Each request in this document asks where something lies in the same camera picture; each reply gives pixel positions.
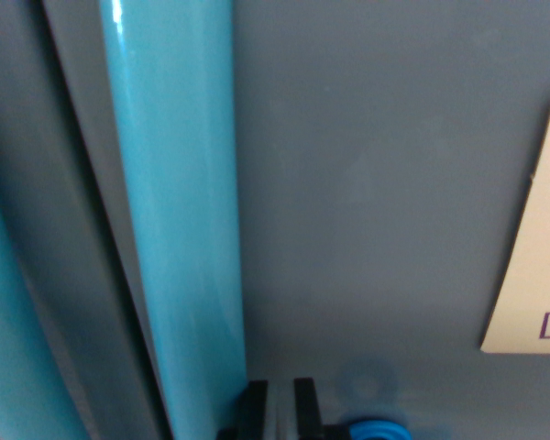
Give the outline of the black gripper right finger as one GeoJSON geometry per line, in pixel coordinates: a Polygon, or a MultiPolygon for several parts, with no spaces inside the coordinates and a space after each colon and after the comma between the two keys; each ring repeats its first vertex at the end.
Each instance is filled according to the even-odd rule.
{"type": "Polygon", "coordinates": [[[312,378],[294,380],[296,427],[299,439],[323,439],[324,426],[312,378]]]}

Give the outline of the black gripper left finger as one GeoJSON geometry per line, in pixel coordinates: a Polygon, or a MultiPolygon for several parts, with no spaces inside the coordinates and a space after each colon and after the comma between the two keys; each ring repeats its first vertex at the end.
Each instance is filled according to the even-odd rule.
{"type": "Polygon", "coordinates": [[[237,439],[261,440],[264,436],[269,384],[252,380],[242,394],[237,420],[237,439]]]}

